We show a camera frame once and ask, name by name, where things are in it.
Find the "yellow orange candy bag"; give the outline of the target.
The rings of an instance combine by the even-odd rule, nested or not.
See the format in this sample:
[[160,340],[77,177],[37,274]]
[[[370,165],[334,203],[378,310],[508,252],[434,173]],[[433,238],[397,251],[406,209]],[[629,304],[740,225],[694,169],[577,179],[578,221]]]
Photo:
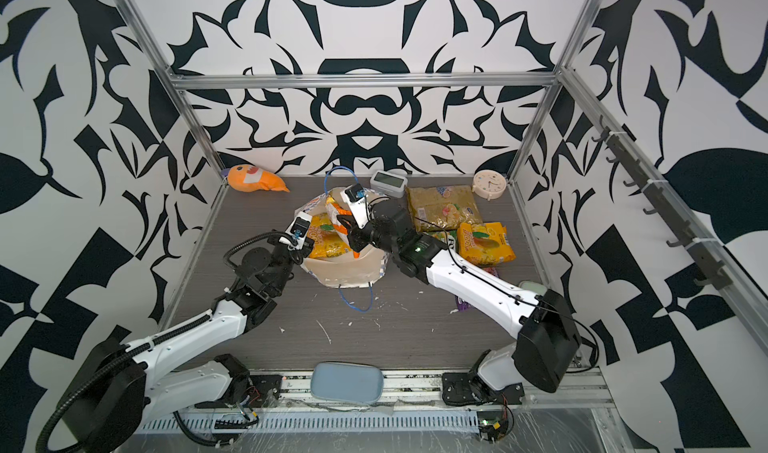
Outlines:
[[459,255],[479,267],[493,267],[516,259],[507,238],[507,228],[499,222],[462,223],[457,230]]

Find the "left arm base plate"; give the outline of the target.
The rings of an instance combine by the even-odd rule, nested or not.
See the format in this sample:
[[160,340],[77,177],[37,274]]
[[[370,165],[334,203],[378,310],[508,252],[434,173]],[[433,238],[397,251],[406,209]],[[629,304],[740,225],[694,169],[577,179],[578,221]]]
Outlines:
[[282,382],[283,376],[280,374],[251,375],[239,405],[248,409],[276,406],[281,398]]

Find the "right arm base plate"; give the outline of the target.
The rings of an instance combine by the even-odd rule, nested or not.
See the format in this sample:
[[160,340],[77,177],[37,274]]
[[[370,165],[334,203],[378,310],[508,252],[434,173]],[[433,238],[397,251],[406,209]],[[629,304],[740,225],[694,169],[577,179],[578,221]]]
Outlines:
[[451,407],[481,406],[486,404],[521,405],[525,391],[521,383],[495,391],[483,383],[477,375],[469,373],[443,373],[441,398]]

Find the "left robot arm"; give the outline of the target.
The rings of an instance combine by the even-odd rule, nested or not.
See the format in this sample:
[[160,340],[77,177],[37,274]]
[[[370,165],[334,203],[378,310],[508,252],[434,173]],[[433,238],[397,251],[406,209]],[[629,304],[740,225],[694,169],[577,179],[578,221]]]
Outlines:
[[180,365],[263,323],[313,249],[311,239],[271,231],[227,251],[232,286],[203,313],[165,331],[121,343],[107,339],[88,355],[35,443],[50,451],[58,424],[74,436],[70,452],[112,452],[141,426],[197,403],[234,404],[245,394],[249,370],[230,354],[188,370]]

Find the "blue checkered paper bag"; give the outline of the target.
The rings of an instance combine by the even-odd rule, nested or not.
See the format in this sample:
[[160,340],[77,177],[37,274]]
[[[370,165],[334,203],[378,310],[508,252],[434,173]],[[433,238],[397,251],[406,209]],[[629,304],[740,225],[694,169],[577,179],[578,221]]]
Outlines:
[[[331,194],[344,209],[348,210],[348,205],[341,196],[343,189],[341,187],[331,188],[328,181],[329,178],[325,177],[323,179],[323,192],[297,209],[296,214],[302,211],[313,217],[327,213],[325,200],[328,194]],[[348,307],[357,312],[366,313],[375,301],[373,285],[385,275],[388,261],[389,255],[387,253],[367,246],[360,253],[351,249],[349,253],[336,258],[311,259],[309,257],[304,260],[301,268],[322,286],[336,290]],[[357,288],[368,290],[369,302],[367,306],[355,304],[345,297],[347,289]]]

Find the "orange Fox's fruits candy bag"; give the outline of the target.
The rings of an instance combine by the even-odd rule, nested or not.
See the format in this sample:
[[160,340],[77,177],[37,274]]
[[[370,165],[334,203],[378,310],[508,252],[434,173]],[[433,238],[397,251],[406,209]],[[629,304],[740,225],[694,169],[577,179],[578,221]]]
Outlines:
[[348,228],[343,223],[343,220],[353,219],[352,213],[349,210],[344,209],[331,194],[326,196],[325,208],[334,231],[339,235],[342,241],[347,244]]

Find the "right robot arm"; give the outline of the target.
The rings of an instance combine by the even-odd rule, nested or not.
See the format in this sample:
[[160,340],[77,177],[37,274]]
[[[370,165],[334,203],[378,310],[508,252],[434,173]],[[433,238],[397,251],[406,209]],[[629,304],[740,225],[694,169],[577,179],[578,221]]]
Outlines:
[[501,391],[526,381],[554,393],[571,372],[583,325],[559,293],[526,290],[471,264],[445,242],[416,231],[392,200],[342,214],[338,222],[354,251],[371,246],[388,253],[405,276],[453,294],[510,335],[511,344],[484,354],[473,367],[471,377],[480,385]]

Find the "green Fox's candy bag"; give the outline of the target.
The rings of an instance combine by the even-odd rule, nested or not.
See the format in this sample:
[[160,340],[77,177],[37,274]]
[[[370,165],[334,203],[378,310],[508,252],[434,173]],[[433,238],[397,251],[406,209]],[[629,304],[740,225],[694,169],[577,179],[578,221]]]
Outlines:
[[456,231],[437,231],[430,232],[430,236],[445,243],[450,249],[457,249],[457,233]]

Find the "gold snack bag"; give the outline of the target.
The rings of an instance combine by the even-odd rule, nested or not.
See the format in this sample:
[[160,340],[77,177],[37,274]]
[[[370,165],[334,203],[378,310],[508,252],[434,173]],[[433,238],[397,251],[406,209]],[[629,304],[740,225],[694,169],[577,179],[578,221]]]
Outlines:
[[462,223],[483,219],[468,185],[407,188],[408,209],[419,232],[457,230]]

